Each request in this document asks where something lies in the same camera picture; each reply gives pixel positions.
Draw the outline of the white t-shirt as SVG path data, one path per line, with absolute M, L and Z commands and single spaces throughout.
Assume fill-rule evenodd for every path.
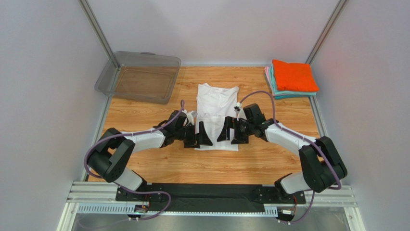
M 212 141 L 211 146 L 200 145 L 197 151 L 239 151 L 237 144 L 231 144 L 231 139 L 227 141 L 217 141 L 224 126 L 225 117 L 236 117 L 234 107 L 238 99 L 239 87 L 219 88 L 209 84 L 199 84 L 196 96 L 197 117 L 196 125 L 204 123 L 206 134 Z

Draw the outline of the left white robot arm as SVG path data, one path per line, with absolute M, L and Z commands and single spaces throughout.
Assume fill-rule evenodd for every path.
M 203 122 L 194 124 L 195 117 L 195 111 L 176 110 L 168 120 L 149 130 L 124 133 L 110 128 L 87 151 L 85 168 L 108 183 L 136 191 L 144 180 L 127 167 L 133 153 L 164 148 L 174 141 L 183 141 L 185 148 L 213 145 Z

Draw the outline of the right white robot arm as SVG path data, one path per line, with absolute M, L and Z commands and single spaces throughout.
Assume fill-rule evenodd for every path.
M 244 108 L 237 105 L 235 110 L 238 116 L 225 117 L 217 141 L 245 144 L 249 142 L 249 136 L 253 135 L 277 144 L 299 157 L 302 170 L 286 175 L 274 183 L 278 195 L 341 189 L 341 179 L 347 176 L 347 169 L 329 137 L 306 136 L 287 128 L 276 119 L 266 119 L 256 103 Z

